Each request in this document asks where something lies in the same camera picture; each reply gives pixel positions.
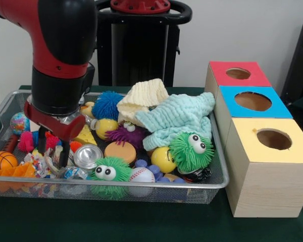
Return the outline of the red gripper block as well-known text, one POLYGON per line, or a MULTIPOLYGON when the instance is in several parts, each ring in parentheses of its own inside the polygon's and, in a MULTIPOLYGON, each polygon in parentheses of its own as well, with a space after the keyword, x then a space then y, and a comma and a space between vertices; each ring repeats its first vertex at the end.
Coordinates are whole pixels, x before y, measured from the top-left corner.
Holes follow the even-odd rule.
POLYGON ((59 156, 59 167, 66 167, 69 159, 70 141, 76 138, 85 125, 85 117, 75 112, 67 117, 56 117, 45 114, 37 110, 29 100, 24 105, 25 115, 34 123, 40 126, 38 130, 38 151, 44 154, 46 151, 46 136, 47 130, 61 139, 62 151, 59 156))

